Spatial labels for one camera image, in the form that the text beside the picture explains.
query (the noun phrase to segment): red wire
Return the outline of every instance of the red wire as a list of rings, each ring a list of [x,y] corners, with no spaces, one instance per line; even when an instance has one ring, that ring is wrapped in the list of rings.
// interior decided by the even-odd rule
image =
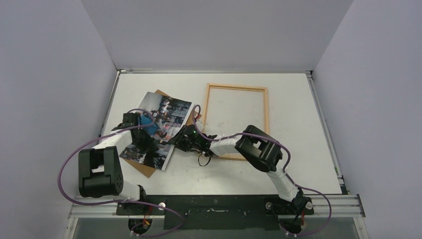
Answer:
[[[152,207],[149,207],[148,212],[144,215],[144,220],[142,221],[142,224],[145,225],[146,222],[146,216],[149,215],[152,212]]]

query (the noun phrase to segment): screw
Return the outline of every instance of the screw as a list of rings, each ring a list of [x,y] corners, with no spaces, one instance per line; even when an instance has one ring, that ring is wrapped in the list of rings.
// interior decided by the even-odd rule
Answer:
[[[273,204],[271,202],[268,202],[268,203],[265,204],[265,208],[267,210],[271,210],[273,208]]]
[[[307,202],[307,203],[306,203],[306,205],[305,205],[305,207],[306,207],[307,209],[311,210],[311,209],[312,209],[312,207],[313,207],[313,205],[312,205],[312,203],[311,203],[311,202]]]
[[[165,208],[166,207],[166,204],[165,203],[159,203],[158,204],[160,207],[163,207],[163,208]]]

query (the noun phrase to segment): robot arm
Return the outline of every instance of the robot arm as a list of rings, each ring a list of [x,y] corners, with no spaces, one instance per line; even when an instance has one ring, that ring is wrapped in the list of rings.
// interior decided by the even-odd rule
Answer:
[[[91,149],[79,153],[79,191],[83,197],[112,198],[134,201],[145,201],[146,194],[141,185],[133,185],[124,181],[119,155],[129,145],[134,144],[140,153],[154,153],[158,150],[155,140],[140,127],[117,133],[119,129],[141,125],[138,113],[126,113],[123,122],[113,129],[116,135],[108,138]],[[249,125],[244,135],[222,138],[219,135],[203,137],[194,125],[183,126],[179,133],[169,143],[186,152],[201,151],[205,156],[213,157],[226,153],[240,153],[256,169],[267,173],[277,189],[278,196],[283,201],[283,208],[297,217],[304,208],[311,209],[311,199],[305,197],[303,191],[293,184],[286,172],[278,165],[283,155],[275,143],[265,140],[273,139],[253,125]],[[294,225],[283,223],[284,228],[292,232]]]
[[[140,128],[117,133],[120,129],[141,124],[140,114],[125,113],[122,123],[111,132],[116,135],[79,152],[79,192],[82,197],[134,201],[145,198],[142,186],[124,181],[119,155],[131,144],[140,153],[155,152],[158,150],[156,142]]]

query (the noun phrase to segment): blue object in photo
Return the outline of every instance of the blue object in photo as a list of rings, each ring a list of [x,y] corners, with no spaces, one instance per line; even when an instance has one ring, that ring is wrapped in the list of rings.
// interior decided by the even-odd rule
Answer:
[[[146,116],[141,116],[141,123],[142,124],[150,124],[152,123],[152,120]],[[155,131],[160,129],[160,126],[158,126],[157,123],[154,123],[150,127],[143,128],[149,135],[155,135]]]

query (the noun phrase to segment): wooden frame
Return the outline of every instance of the wooden frame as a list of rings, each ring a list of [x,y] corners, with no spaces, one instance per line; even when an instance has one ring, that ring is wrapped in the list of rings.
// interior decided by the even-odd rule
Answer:
[[[263,101],[264,101],[264,129],[263,131],[267,134],[270,134],[270,117],[269,117],[269,110],[268,110],[268,89],[267,87],[258,87],[258,86],[238,86],[238,85],[229,85],[229,84],[216,84],[216,83],[208,83],[207,84],[207,91],[205,94],[205,101],[204,101],[204,128],[207,124],[207,113],[208,113],[208,102],[210,100],[210,91],[211,89],[224,89],[224,90],[235,90],[235,91],[254,91],[254,92],[262,92],[263,94]],[[219,158],[221,159],[231,159],[231,160],[245,160],[244,157],[241,155],[229,155],[224,154],[221,155]]]

